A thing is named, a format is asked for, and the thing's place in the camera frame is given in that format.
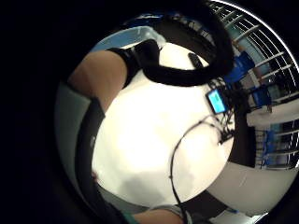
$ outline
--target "blue object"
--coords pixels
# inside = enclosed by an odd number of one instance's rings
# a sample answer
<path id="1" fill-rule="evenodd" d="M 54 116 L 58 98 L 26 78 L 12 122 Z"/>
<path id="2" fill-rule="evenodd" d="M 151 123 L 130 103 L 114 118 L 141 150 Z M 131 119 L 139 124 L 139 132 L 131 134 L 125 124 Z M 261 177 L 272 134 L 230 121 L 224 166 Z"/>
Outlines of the blue object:
<path id="1" fill-rule="evenodd" d="M 250 56 L 243 51 L 239 56 L 235 57 L 235 65 L 230 74 L 223 79 L 226 84 L 232 84 L 241 80 L 245 74 L 255 66 Z"/>
<path id="2" fill-rule="evenodd" d="M 257 89 L 253 89 L 252 97 L 254 100 L 254 103 L 258 107 L 262 107 L 263 105 L 271 105 L 272 99 L 270 96 L 270 93 L 268 91 L 268 88 L 265 85 L 261 85 Z"/>
<path id="3" fill-rule="evenodd" d="M 211 91 L 207 97 L 216 114 L 225 112 L 227 110 L 227 107 L 225 106 L 225 103 L 223 102 L 218 90 Z"/>

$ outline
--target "fisheye lens view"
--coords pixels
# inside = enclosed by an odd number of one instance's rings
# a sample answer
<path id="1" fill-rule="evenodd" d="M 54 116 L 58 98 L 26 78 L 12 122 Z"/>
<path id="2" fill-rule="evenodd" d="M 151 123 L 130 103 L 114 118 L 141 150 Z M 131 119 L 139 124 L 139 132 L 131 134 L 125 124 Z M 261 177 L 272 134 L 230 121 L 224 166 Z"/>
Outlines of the fisheye lens view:
<path id="1" fill-rule="evenodd" d="M 273 22 L 235 1 L 191 2 L 153 4 L 105 26 L 57 81 L 55 169 L 76 216 L 253 224 L 295 207 L 287 201 L 299 170 L 292 48 Z"/>

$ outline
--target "white surface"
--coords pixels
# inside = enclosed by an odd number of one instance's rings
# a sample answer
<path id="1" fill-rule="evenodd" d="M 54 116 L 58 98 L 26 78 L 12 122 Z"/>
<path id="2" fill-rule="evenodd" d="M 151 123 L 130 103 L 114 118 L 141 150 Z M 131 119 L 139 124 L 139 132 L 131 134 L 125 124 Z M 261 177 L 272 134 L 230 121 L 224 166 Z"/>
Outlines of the white surface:
<path id="1" fill-rule="evenodd" d="M 247 114 L 247 124 L 252 126 L 270 125 L 299 119 L 299 99 L 287 104 L 275 105 L 272 113 L 265 114 L 262 109 L 257 109 Z"/>
<path id="2" fill-rule="evenodd" d="M 213 224 L 253 224 L 262 216 L 248 217 L 244 213 L 231 213 L 224 210 L 217 217 L 211 218 L 209 221 Z"/>
<path id="3" fill-rule="evenodd" d="M 160 64 L 193 69 L 188 52 L 167 43 Z M 171 154 L 189 127 L 212 114 L 207 91 L 207 86 L 154 83 L 140 71 L 114 100 L 99 130 L 93 155 L 99 184 L 129 203 L 176 203 L 168 178 Z M 174 161 L 174 183 L 182 202 L 206 189 L 221 172 L 233 139 L 222 146 L 218 142 L 217 130 L 205 124 L 182 141 Z"/>
<path id="4" fill-rule="evenodd" d="M 298 169 L 270 171 L 227 162 L 207 191 L 248 216 L 262 215 L 280 201 L 297 173 Z"/>

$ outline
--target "person's arm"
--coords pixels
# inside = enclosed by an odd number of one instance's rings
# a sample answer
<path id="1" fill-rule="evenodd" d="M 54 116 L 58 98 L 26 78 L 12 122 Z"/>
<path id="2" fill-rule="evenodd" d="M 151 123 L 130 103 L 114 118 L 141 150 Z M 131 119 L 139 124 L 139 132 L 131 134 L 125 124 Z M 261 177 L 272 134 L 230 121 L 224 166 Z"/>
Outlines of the person's arm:
<path id="1" fill-rule="evenodd" d="M 88 97 L 96 97 L 104 112 L 123 88 L 127 68 L 116 53 L 101 50 L 89 53 L 77 66 L 68 83 Z"/>

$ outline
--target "electronic device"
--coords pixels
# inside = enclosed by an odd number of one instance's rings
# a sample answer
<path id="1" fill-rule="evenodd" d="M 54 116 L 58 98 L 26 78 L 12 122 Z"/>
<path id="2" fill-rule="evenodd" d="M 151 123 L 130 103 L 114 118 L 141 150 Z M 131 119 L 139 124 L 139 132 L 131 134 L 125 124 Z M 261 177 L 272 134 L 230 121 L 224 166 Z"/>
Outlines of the electronic device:
<path id="1" fill-rule="evenodd" d="M 206 94 L 206 98 L 214 114 L 224 113 L 229 110 L 228 99 L 221 89 L 209 91 Z"/>

